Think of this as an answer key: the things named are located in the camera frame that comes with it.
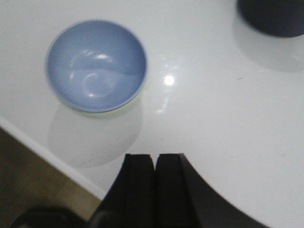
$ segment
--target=blue bowl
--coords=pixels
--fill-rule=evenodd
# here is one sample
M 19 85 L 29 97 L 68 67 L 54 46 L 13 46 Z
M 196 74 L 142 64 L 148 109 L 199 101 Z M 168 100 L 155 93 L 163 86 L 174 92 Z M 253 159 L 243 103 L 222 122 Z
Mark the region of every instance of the blue bowl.
M 66 104 L 87 112 L 107 112 L 138 94 L 146 57 L 127 29 L 90 20 L 58 35 L 48 52 L 46 71 L 53 90 Z

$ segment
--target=black object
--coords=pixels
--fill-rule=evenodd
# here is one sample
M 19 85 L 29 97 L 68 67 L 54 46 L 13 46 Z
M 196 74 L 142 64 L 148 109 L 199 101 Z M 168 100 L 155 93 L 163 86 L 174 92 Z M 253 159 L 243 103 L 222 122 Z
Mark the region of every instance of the black object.
M 238 8 L 252 26 L 270 35 L 304 34 L 303 0 L 239 0 Z
M 28 225 L 32 228 L 80 228 L 85 221 L 66 208 L 32 208 L 18 216 L 9 228 Z
M 122 168 L 86 228 L 154 227 L 154 166 L 149 155 L 125 156 Z
M 265 228 L 218 195 L 183 154 L 125 156 L 87 223 L 66 209 L 32 209 L 10 228 Z

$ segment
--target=white table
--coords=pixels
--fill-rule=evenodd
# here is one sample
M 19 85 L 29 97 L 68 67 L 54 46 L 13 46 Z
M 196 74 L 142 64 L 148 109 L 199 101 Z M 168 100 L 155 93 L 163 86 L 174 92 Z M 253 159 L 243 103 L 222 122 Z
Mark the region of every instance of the white table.
M 228 0 L 2 0 L 0 126 L 102 198 L 125 153 L 185 153 L 229 202 L 266 225 L 304 227 L 304 37 L 261 34 Z M 86 19 L 130 29 L 147 81 L 126 107 L 63 105 L 44 63 Z

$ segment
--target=wooden floor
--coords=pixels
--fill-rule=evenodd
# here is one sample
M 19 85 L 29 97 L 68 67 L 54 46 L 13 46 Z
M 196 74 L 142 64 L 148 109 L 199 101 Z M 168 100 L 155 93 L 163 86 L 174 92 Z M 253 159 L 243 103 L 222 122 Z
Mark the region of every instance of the wooden floor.
M 0 129 L 0 228 L 33 206 L 64 206 L 88 219 L 99 203 Z

